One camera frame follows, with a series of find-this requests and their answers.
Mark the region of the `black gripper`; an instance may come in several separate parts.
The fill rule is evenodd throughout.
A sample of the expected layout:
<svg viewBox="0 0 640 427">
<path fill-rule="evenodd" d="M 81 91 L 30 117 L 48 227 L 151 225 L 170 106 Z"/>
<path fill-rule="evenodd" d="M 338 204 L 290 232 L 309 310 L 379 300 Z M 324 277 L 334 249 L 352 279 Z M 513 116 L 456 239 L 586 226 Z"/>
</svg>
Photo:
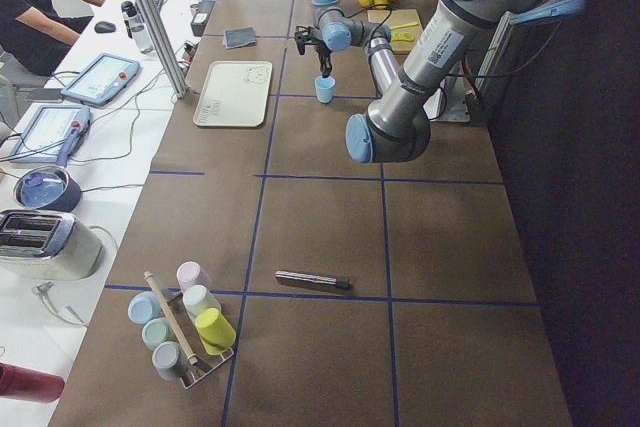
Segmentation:
<svg viewBox="0 0 640 427">
<path fill-rule="evenodd" d="M 322 78 L 328 78 L 332 72 L 331 51 L 322 39 L 321 31 L 313 26 L 296 26 L 294 41 L 297 51 L 304 55 L 307 47 L 312 47 L 320 62 L 320 74 Z"/>
</svg>

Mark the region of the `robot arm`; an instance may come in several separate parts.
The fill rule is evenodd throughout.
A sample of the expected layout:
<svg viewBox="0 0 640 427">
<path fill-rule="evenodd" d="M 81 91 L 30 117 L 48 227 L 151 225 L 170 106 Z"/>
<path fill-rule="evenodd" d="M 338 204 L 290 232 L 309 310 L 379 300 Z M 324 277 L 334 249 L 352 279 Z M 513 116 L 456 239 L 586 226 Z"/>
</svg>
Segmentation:
<svg viewBox="0 0 640 427">
<path fill-rule="evenodd" d="M 315 48 L 321 75 L 331 74 L 330 56 L 363 48 L 381 94 L 346 125 L 346 146 L 360 163 L 408 162 L 428 146 L 427 100 L 463 58 L 473 38 L 511 12 L 519 23 L 551 22 L 583 10 L 586 0 L 437 0 L 436 11 L 404 63 L 391 51 L 391 31 L 382 23 L 350 18 L 338 0 L 312 0 L 314 23 L 295 32 L 298 50 Z"/>
</svg>

